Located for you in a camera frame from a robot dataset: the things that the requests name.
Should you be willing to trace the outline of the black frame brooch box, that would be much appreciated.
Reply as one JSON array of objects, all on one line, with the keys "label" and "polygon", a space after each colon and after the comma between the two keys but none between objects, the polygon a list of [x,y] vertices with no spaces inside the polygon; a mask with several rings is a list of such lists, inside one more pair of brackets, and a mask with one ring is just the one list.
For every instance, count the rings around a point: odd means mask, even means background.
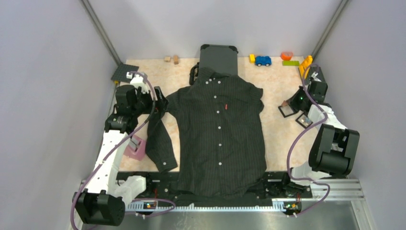
[{"label": "black frame brooch box", "polygon": [[308,128],[313,124],[313,121],[300,109],[292,107],[287,101],[284,101],[281,105],[278,106],[278,110],[283,116],[283,118],[288,118],[294,115],[298,115],[295,119],[296,123],[303,128]]}]

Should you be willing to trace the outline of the black pinstriped button shirt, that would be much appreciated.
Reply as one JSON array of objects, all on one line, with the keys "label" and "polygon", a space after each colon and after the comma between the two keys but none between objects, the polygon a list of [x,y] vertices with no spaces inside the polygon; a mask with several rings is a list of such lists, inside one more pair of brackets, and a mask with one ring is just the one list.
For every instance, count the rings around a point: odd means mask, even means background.
[{"label": "black pinstriped button shirt", "polygon": [[146,154],[160,173],[179,169],[177,188],[232,199],[257,184],[267,164],[260,113],[263,89],[241,77],[199,68],[191,86],[167,96],[177,122],[180,160],[161,115],[147,127]]}]

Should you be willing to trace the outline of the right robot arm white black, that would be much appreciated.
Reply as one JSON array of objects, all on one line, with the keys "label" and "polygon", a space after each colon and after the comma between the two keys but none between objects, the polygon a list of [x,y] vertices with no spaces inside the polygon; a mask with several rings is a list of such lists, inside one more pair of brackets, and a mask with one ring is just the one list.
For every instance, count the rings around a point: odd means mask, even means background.
[{"label": "right robot arm white black", "polygon": [[300,184],[308,185],[328,176],[344,177],[354,164],[360,134],[347,128],[337,119],[330,104],[325,102],[328,85],[321,70],[309,70],[306,89],[302,86],[287,101],[294,113],[302,112],[296,119],[305,129],[315,125],[318,130],[310,149],[308,160],[301,166],[293,167],[291,175],[281,184],[281,192],[286,197],[294,197],[300,192]]}]

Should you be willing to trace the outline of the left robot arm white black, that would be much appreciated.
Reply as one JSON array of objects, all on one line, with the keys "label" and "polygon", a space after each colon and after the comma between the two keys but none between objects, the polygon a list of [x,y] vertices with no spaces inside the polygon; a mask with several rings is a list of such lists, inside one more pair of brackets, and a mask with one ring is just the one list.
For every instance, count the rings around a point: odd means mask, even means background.
[{"label": "left robot arm white black", "polygon": [[79,230],[75,216],[82,224],[119,226],[126,207],[137,195],[148,198],[154,186],[143,176],[130,176],[122,185],[117,175],[125,149],[131,138],[151,119],[165,109],[167,100],[159,87],[153,87],[143,72],[130,71],[129,84],[115,91],[113,112],[104,123],[102,144],[93,171],[74,194],[70,224]]}]

